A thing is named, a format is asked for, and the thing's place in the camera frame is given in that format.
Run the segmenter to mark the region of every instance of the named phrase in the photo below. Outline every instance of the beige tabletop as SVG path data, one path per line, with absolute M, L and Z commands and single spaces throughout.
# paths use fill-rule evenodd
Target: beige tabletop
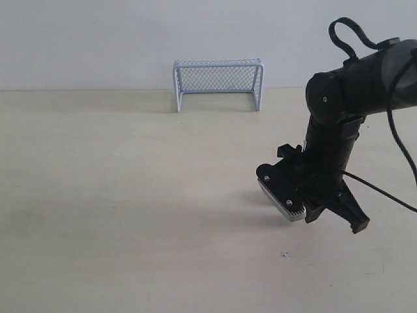
M 346 178 L 371 222 L 289 223 L 255 170 L 303 142 L 303 89 L 0 93 L 0 312 L 415 312 L 417 214 Z M 395 112 L 417 158 L 417 109 Z M 417 205 L 385 114 L 348 170 Z

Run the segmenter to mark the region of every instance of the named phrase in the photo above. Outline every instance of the black robotic arm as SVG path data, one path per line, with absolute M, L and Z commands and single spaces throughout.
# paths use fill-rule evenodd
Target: black robotic arm
M 335 25 L 349 26 L 375 53 L 359 59 L 336 35 Z M 367 115 L 387 112 L 394 138 L 417 170 L 399 140 L 392 110 L 417 106 L 417 40 L 392 38 L 374 44 L 358 24 L 340 18 L 330 24 L 332 42 L 349 58 L 339 69 L 316 73 L 306 87 L 310 119 L 304 146 L 278 148 L 281 161 L 257 168 L 265 194 L 290 221 L 318 219 L 329 209 L 351 224 L 353 233 L 365 229 L 369 218 L 362 211 L 343 175 L 359 128 Z

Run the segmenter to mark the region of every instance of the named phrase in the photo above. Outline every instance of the white wall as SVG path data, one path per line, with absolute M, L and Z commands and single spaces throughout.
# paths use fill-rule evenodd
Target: white wall
M 338 67 L 340 16 L 417 38 L 413 0 L 0 0 L 0 89 L 171 88 L 174 59 L 261 57 L 267 87 Z M 343 38 L 361 47 L 339 26 Z

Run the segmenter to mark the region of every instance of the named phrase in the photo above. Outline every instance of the robotic arm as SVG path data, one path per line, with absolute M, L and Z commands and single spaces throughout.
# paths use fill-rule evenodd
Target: robotic arm
M 337 23 L 350 27 L 376 52 L 359 59 L 337 37 Z M 392 110 L 417 106 L 417 40 L 391 38 L 375 44 L 348 18 L 331 23 L 329 34 L 349 58 L 341 68 L 316 73 L 308 82 L 310 119 L 304 147 L 279 147 L 278 157 L 282 160 L 275 165 L 260 165 L 256 174 L 264 193 L 287 220 L 305 219 L 310 223 L 329 209 L 347 220 L 353 233 L 358 233 L 367 227 L 369 218 L 343 175 L 367 115 L 387 112 L 392 126 Z M 416 175 L 414 163 L 411 165 Z

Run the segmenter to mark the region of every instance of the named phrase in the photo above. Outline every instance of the table surface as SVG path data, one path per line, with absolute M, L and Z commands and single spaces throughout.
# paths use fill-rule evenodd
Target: table surface
M 412 155 L 417 111 L 395 112 Z M 417 215 L 349 178 L 370 217 L 290 223 L 255 170 L 304 140 L 303 89 L 0 93 L 0 312 L 414 312 Z M 385 114 L 348 169 L 417 203 Z

